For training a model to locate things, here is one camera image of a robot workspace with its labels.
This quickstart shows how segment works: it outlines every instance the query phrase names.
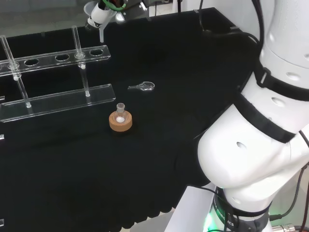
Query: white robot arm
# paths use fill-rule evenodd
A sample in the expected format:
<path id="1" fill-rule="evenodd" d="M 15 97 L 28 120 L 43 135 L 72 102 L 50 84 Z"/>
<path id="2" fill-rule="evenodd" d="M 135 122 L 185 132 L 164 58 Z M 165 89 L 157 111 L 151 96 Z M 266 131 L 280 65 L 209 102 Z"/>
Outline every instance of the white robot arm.
<path id="1" fill-rule="evenodd" d="M 248 215 L 267 209 L 309 161 L 308 146 L 298 133 L 303 130 L 309 137 L 308 9 L 308 0 L 275 1 L 257 70 L 199 141 L 203 172 L 223 188 L 235 209 Z M 249 224 L 265 214 L 240 219 Z M 213 218 L 223 229 L 218 216 Z M 268 222 L 263 232 L 270 231 Z"/>
<path id="2" fill-rule="evenodd" d="M 142 0 L 95 0 L 88 2 L 84 11 L 89 18 L 86 22 L 86 29 L 89 31 L 99 30 L 100 41 L 104 42 L 104 29 L 107 24 L 115 17 L 117 23 L 124 23 L 136 18 L 147 11 L 146 4 Z"/>

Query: black table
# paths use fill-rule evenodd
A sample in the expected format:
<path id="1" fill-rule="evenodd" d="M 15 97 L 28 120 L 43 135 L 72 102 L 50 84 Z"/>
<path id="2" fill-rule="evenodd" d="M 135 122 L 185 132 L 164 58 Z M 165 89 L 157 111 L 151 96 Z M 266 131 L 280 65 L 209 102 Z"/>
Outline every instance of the black table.
<path id="1" fill-rule="evenodd" d="M 214 8 L 204 27 L 233 26 Z M 79 28 L 82 47 L 99 45 Z M 9 38 L 15 57 L 74 48 L 71 29 Z M 198 14 L 185 12 L 111 23 L 112 58 L 87 65 L 89 86 L 111 83 L 116 101 L 0 125 L 0 232 L 118 232 L 168 212 L 186 185 L 208 182 L 195 138 L 232 100 L 250 74 L 254 42 L 202 34 Z M 0 60 L 5 59 L 0 53 Z M 82 88 L 77 65 L 23 74 L 30 97 Z M 153 92 L 127 91 L 154 82 Z M 11 76 L 0 96 L 20 99 Z M 123 102 L 133 115 L 127 134 L 108 116 Z"/>

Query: small glass vial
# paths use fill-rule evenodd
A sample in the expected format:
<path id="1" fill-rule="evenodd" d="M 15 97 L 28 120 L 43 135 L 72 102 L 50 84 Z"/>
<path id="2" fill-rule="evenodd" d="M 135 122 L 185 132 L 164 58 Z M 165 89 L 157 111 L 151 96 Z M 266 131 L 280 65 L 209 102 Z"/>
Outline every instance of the small glass vial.
<path id="1" fill-rule="evenodd" d="M 125 105 L 123 103 L 117 104 L 117 110 L 114 114 L 114 120 L 119 123 L 127 121 L 127 113 L 125 111 Z"/>

